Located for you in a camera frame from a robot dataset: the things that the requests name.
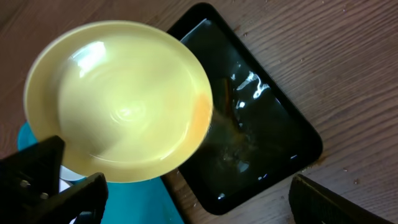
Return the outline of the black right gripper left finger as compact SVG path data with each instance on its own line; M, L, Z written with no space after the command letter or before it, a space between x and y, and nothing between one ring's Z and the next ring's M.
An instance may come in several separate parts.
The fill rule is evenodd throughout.
M52 136L1 160L1 223L100 223L108 199L97 172L60 190L64 141Z

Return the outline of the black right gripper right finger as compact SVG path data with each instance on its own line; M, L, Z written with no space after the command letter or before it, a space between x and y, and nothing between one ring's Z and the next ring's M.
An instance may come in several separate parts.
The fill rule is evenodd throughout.
M392 224L302 174L292 179L289 205L296 224Z

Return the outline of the yellow-green plate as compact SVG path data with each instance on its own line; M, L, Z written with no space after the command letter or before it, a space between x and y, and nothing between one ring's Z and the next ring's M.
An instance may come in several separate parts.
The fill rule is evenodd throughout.
M43 49L27 75L24 113L39 141L64 141L66 168L139 182L195 153L213 96L201 63L176 38L138 22L99 21Z

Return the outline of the white plate with red stain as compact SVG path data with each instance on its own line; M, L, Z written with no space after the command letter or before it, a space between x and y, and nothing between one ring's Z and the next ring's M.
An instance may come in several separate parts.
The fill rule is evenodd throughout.
M84 176L77 174L64 166L60 166L59 192L68 189L74 182L84 178Z

